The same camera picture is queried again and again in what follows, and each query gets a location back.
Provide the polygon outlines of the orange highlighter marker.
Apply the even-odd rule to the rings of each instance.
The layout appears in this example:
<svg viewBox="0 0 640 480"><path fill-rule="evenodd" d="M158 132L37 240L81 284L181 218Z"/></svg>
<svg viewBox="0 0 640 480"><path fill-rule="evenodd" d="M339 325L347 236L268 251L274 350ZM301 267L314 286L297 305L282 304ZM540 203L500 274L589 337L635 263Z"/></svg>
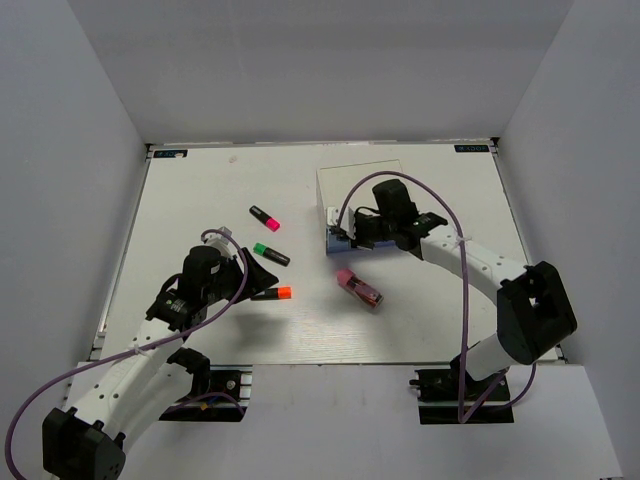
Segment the orange highlighter marker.
<svg viewBox="0 0 640 480"><path fill-rule="evenodd" d="M292 298L292 289L290 286L268 288L263 292L253 296L252 301L269 301L269 300L289 300Z"/></svg>

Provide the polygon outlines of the green highlighter marker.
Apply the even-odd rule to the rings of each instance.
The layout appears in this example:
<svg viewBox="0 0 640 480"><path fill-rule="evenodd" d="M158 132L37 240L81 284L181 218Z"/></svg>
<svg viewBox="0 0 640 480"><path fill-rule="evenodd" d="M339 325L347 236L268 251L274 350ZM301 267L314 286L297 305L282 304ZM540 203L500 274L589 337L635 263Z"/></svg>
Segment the green highlighter marker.
<svg viewBox="0 0 640 480"><path fill-rule="evenodd" d="M283 267L287 267L290 264L291 259L272 249L271 247L268 247L262 243L255 243L253 246L253 252L271 262L274 262L280 266Z"/></svg>

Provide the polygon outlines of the pink highlighter marker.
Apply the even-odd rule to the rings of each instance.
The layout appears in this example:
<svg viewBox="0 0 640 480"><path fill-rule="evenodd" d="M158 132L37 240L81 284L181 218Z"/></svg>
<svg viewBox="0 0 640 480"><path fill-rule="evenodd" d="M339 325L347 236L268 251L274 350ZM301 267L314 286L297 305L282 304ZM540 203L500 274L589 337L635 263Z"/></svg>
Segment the pink highlighter marker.
<svg viewBox="0 0 640 480"><path fill-rule="evenodd" d="M280 228L280 223L275 218L256 205L249 208L249 213L272 232L276 232Z"/></svg>

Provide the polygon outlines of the white pastel drawer box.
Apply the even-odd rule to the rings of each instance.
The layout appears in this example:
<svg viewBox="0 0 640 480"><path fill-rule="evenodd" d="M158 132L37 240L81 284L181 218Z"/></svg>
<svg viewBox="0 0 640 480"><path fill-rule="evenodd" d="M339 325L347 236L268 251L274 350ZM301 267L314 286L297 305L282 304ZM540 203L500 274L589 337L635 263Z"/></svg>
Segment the white pastel drawer box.
<svg viewBox="0 0 640 480"><path fill-rule="evenodd" d="M340 208L352 187L362 178L379 171L403 172L403 167L398 159L393 159L325 167L316 170L316 211L319 218L321 238L326 256L345 253L351 249L348 241L339 240L331 233L330 227L337 221ZM366 207L377 209L377 203L372 189L378 183L391 179L402 181L406 185L411 197L419 193L418 188L406 179L391 175L378 176L368 180L353 194L350 198L343 222L351 219L357 207L362 207L361 212L366 214L370 214L370 211L366 210Z"/></svg>

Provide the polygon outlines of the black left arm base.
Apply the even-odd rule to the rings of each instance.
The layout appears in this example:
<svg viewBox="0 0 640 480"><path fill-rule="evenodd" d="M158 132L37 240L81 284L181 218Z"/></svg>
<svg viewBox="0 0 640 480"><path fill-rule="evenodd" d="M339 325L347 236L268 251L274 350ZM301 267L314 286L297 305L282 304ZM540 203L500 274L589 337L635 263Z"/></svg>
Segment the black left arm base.
<svg viewBox="0 0 640 480"><path fill-rule="evenodd" d="M212 366L207 390L191 393L172 405L159 420L187 423L239 423L249 406L252 366Z"/></svg>

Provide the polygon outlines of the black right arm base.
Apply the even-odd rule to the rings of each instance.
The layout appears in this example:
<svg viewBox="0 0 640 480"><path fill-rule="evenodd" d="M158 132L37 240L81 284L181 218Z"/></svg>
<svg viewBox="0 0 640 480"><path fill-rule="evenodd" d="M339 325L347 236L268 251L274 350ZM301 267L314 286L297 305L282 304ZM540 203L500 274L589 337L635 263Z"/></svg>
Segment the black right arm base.
<svg viewBox="0 0 640 480"><path fill-rule="evenodd" d="M449 368L419 369L409 380L417 394L421 425L454 425L458 423L458 376ZM508 382L503 378L474 412L467 424L512 424L511 407L502 407L511 400Z"/></svg>

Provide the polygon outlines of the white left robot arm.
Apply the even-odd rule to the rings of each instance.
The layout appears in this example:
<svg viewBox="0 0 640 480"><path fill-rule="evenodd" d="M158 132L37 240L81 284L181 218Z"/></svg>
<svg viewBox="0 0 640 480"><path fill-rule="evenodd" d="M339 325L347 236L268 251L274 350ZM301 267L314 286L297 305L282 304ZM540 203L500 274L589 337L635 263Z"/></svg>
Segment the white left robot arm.
<svg viewBox="0 0 640 480"><path fill-rule="evenodd" d="M185 347L210 306L247 300L275 286L247 249L229 257L213 246L190 249L180 273L161 287L124 358L67 410L42 425L44 469L60 479L116 479L139 437L173 404L211 387L210 360Z"/></svg>

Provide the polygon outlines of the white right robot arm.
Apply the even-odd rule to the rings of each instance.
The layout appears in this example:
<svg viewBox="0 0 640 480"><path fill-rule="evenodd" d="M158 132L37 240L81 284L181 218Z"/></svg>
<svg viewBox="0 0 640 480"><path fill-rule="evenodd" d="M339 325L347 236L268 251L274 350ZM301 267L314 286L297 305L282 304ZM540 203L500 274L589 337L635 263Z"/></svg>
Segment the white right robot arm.
<svg viewBox="0 0 640 480"><path fill-rule="evenodd" d="M373 187L375 208L342 206L335 225L355 248L392 242L475 288L497 309L496 331L462 352L451 366L453 390L472 399L488 378L514 365L532 365L577 329L558 270L508 259L466 239L452 218L421 213L403 178Z"/></svg>

